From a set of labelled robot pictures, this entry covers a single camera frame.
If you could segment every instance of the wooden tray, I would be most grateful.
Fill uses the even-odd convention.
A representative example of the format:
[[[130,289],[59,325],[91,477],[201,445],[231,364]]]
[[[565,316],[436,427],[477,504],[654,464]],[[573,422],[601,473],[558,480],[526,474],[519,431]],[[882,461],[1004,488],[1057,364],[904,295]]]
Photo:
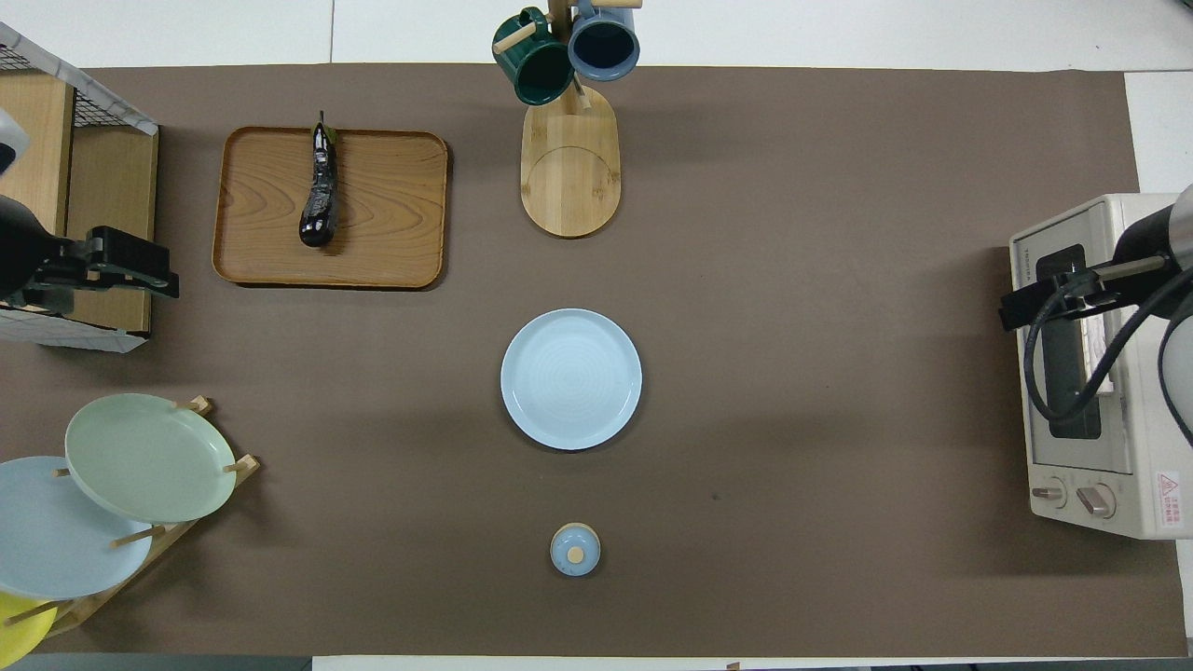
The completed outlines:
[[[447,146],[429,133],[339,130],[340,223],[298,240],[310,129],[241,128],[224,143],[211,265],[242,284],[419,289],[443,267]]]

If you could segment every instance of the wooden mug holder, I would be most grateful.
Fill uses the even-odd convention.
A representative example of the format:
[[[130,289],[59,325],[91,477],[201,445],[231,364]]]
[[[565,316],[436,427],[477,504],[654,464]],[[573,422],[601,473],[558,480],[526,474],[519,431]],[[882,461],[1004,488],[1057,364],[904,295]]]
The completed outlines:
[[[575,4],[550,0],[551,33],[560,42],[571,36],[570,5]],[[637,8],[642,1],[593,0],[593,5]],[[515,44],[517,35],[494,50]],[[573,79],[560,98],[526,110],[520,184],[526,214],[552,235],[582,238],[605,226],[622,202],[622,152],[608,100]]]
[[[174,407],[191,410],[200,415],[205,415],[208,412],[211,411],[211,401],[209,401],[205,396],[196,396],[190,402],[174,404]],[[256,470],[260,467],[261,463],[256,461],[256,457],[254,457],[253,455],[245,455],[239,460],[236,460],[235,463],[225,466],[223,470],[224,473],[236,474],[236,482],[235,485],[233,485],[233,491],[235,492],[235,490],[239,488],[245,482],[245,480],[248,480],[254,473],[256,473]],[[67,469],[60,469],[55,470],[54,475],[55,476],[69,475],[69,472]],[[57,615],[55,616],[54,624],[50,626],[50,630],[48,634],[45,634],[45,638],[48,639],[50,636],[56,636],[63,632],[69,632],[70,629],[74,629],[75,627],[82,624],[88,617],[94,615],[95,611],[99,610],[100,607],[107,603],[112,597],[119,593],[119,591],[123,590],[125,585],[136,579],[136,577],[140,575],[142,571],[144,571],[154,561],[156,561],[157,558],[162,555],[162,553],[169,549],[169,547],[173,546],[179,538],[181,538],[183,534],[186,534],[191,529],[191,527],[193,527],[197,522],[198,519],[192,519],[190,522],[180,522],[178,524],[157,524],[150,527],[149,529],[146,529],[144,531],[140,531],[137,534],[132,534],[123,538],[113,540],[112,547],[119,547],[126,543],[140,541],[142,538],[153,538],[150,541],[152,544],[149,546],[149,554],[146,556],[146,560],[141,564],[141,567],[137,568],[136,572],[132,573],[132,575],[130,575],[126,580],[124,580],[119,585],[104,590],[103,592],[97,592],[94,595],[89,595],[86,597],[43,603],[36,608],[26,610],[25,612],[20,612],[13,615],[12,617],[6,618],[4,622],[0,622],[0,627],[16,624],[24,620],[33,617],[35,615],[39,615],[50,609],[57,608],[58,611]]]

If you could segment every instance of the white tile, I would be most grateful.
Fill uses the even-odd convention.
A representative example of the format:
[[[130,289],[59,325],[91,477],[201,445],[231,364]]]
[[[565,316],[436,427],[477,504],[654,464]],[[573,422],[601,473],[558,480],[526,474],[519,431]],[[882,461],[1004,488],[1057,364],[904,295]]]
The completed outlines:
[[[333,60],[490,62],[493,31],[521,6],[336,0]],[[641,63],[1193,68],[1193,11],[1174,0],[783,0],[728,10],[724,0],[643,0]]]
[[[1127,73],[1126,101],[1139,190],[1183,191],[1193,184],[1193,72]]]
[[[0,0],[17,32],[80,68],[326,63],[333,0]]]

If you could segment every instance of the brown tabletop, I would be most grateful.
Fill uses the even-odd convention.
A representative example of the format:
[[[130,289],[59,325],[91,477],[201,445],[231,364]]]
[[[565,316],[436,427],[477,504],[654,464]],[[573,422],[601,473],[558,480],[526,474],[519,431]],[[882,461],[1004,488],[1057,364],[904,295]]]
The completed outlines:
[[[639,68],[622,207],[583,240],[521,209],[494,66],[98,70],[162,125],[183,297],[126,356],[4,343],[5,458],[117,392],[208,394],[265,468],[43,652],[1180,655],[1172,543],[1032,516],[1012,233],[1137,190],[1123,78]],[[211,269],[242,125],[451,147],[431,290],[248,289]],[[600,448],[525,437],[497,381],[530,319],[617,321],[642,404]],[[565,522],[604,541],[565,579]]]

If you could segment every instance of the pale green plate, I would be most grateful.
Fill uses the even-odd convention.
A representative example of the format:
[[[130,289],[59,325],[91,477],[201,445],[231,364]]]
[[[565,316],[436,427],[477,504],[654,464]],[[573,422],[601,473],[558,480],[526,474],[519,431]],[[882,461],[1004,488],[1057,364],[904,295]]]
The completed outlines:
[[[173,401],[104,396],[67,426],[67,461],[79,487],[107,510],[141,522],[198,519],[231,495],[236,460],[220,431]]]

